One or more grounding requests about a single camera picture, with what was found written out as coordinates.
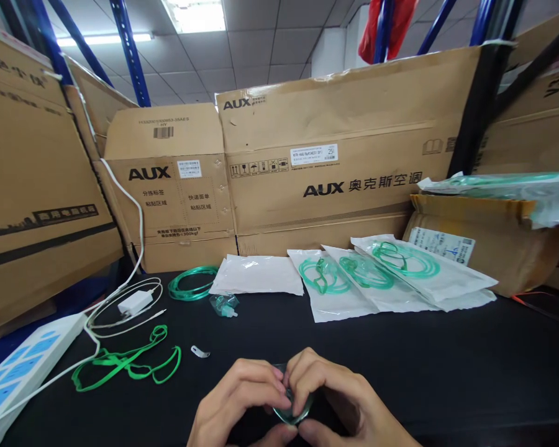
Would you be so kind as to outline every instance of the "white label sticker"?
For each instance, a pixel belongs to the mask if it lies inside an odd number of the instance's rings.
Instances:
[[[337,144],[290,149],[292,166],[337,161]]]
[[[476,245],[474,239],[436,232],[420,227],[414,227],[412,229],[409,241],[431,253],[459,262],[462,265],[468,265],[470,255]]]
[[[201,162],[199,160],[186,160],[178,162],[178,171],[180,171],[180,178],[200,178]]]

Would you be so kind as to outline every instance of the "white plastic clip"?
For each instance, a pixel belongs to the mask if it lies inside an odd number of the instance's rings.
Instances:
[[[207,358],[211,355],[211,353],[204,353],[203,351],[201,351],[199,348],[197,348],[195,345],[191,346],[191,351],[193,352],[193,354],[195,354],[197,357],[201,357],[201,358]]]

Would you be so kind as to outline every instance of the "plastic bag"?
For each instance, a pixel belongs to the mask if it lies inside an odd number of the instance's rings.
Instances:
[[[379,309],[354,287],[327,252],[288,250],[288,256],[302,276],[311,297],[315,323],[345,320],[379,312]]]
[[[440,310],[410,285],[400,280],[369,256],[322,245],[360,293],[379,312],[420,312]]]
[[[530,216],[532,228],[559,224],[559,173],[498,174],[465,176],[457,173],[447,180],[418,183],[423,191],[480,199],[536,201]]]
[[[493,287],[497,280],[393,235],[351,238],[352,244],[432,303]]]
[[[209,290],[212,295],[265,292],[304,295],[300,275],[289,258],[227,255]]]

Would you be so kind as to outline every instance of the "finger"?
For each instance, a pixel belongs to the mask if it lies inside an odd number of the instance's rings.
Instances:
[[[269,383],[277,388],[280,393],[285,393],[286,388],[281,383],[281,371],[264,360],[238,359],[219,381],[212,394],[221,404],[224,399],[233,393],[242,381]]]
[[[349,369],[334,363],[317,360],[313,361],[298,381],[291,386],[294,394],[293,414],[299,415],[309,394],[322,386],[343,393],[354,404],[361,407],[365,407],[363,405],[366,402],[365,393],[368,395],[375,394],[372,387],[361,375],[354,374]]]
[[[219,424],[230,433],[232,427],[240,420],[244,412],[252,407],[270,407],[287,410],[291,407],[290,400],[280,393],[275,386],[267,383],[241,382],[216,415]]]
[[[336,366],[336,368],[344,368],[341,365],[337,365],[335,363],[331,363],[329,360],[324,359],[323,357],[319,356],[315,351],[310,350],[310,351],[303,351],[302,355],[300,356],[300,359],[298,361],[298,363],[296,363],[296,365],[294,365],[294,368],[290,374],[289,377],[289,386],[293,388],[293,386],[298,383],[298,381],[300,380],[300,378],[302,377],[302,375],[304,374],[304,372],[309,369],[309,367],[314,363],[314,362],[322,362],[322,363],[327,363],[327,364],[334,364]]]
[[[284,380],[283,380],[284,386],[288,387],[289,378],[292,375],[292,370],[298,364],[298,362],[300,362],[300,359],[302,358],[302,355],[304,353],[317,355],[317,353],[312,348],[304,348],[302,351],[300,351],[298,354],[292,357],[288,361],[288,364],[286,365],[286,373],[284,374]]]
[[[337,447],[346,444],[345,439],[314,419],[302,421],[298,426],[298,433],[312,447]]]
[[[265,437],[251,447],[285,447],[298,434],[294,425],[278,424],[267,432]]]

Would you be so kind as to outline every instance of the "white cable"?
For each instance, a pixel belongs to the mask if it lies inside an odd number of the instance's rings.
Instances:
[[[134,199],[134,197],[132,197],[123,187],[122,185],[120,185],[120,183],[118,183],[118,180],[116,179],[116,177],[114,176],[114,173],[112,172],[112,170],[110,169],[109,164],[107,163],[106,160],[104,160],[103,158],[100,159],[101,162],[104,164],[104,166],[107,169],[107,172],[110,174],[110,177],[112,178],[113,182],[116,184],[116,186],[124,193],[125,196],[127,196],[138,208],[139,210],[139,237],[140,237],[140,241],[141,241],[141,253],[139,254],[139,258],[137,260],[137,264],[135,265],[135,268],[132,270],[130,276],[128,277],[128,279],[126,281],[124,281],[123,284],[121,284],[114,292],[112,292],[111,294],[108,295],[107,298],[105,298],[101,303],[98,303],[92,307],[90,307],[89,309],[86,309],[84,312],[87,312],[89,310],[93,310],[91,312],[91,315],[89,316],[89,318],[87,319],[87,321],[85,322],[85,324],[83,325],[83,330],[87,333],[87,335],[89,335],[89,337],[93,340],[93,342],[95,343],[95,353],[90,356],[87,357],[81,361],[78,361],[77,363],[75,363],[74,365],[66,368],[64,371],[62,371],[60,374],[58,374],[57,376],[55,376],[53,379],[50,379],[49,381],[47,381],[45,384],[43,384],[42,386],[40,386],[38,389],[36,389],[35,391],[33,391],[33,393],[29,394],[26,398],[24,398],[22,401],[20,401],[18,404],[16,404],[15,406],[9,408],[8,410],[6,410],[4,413],[2,413],[0,415],[0,420],[2,420],[3,418],[7,417],[9,414],[11,414],[13,411],[17,410],[18,408],[20,408],[21,406],[25,405],[28,401],[30,401],[31,399],[33,399],[36,395],[38,395],[39,393],[41,393],[43,390],[45,390],[48,386],[52,385],[55,381],[57,381],[59,378],[63,377],[65,374],[68,374],[70,371],[74,370],[75,368],[81,366],[83,363],[88,362],[93,360],[99,353],[99,349],[101,348],[101,343],[99,342],[98,338],[109,338],[112,336],[116,336],[116,335],[120,335],[122,333],[128,332],[133,330],[134,328],[137,328],[139,326],[141,326],[144,323],[147,323],[149,320],[158,317],[159,315],[161,315],[163,312],[165,312],[165,310],[162,310],[160,312],[158,312],[157,314],[155,314],[154,316],[152,316],[151,318],[149,318],[148,320],[141,322],[139,324],[134,325],[133,327],[123,331],[123,332],[119,332],[113,335],[106,335],[106,336],[97,336],[97,334],[95,334],[90,328],[89,328],[89,322],[92,322],[97,315],[99,315],[101,313],[100,309],[102,307],[104,307],[104,309],[109,306],[111,303],[110,301],[115,299],[118,296],[118,293],[122,292],[123,288],[125,288],[128,283],[132,280],[132,278],[135,276],[135,273],[137,272],[139,265],[141,264],[141,261],[143,260],[143,253],[145,252],[145,240],[143,238],[143,210],[141,209],[141,205]],[[135,314],[134,316],[138,316],[140,315],[142,312],[139,312],[137,314]]]

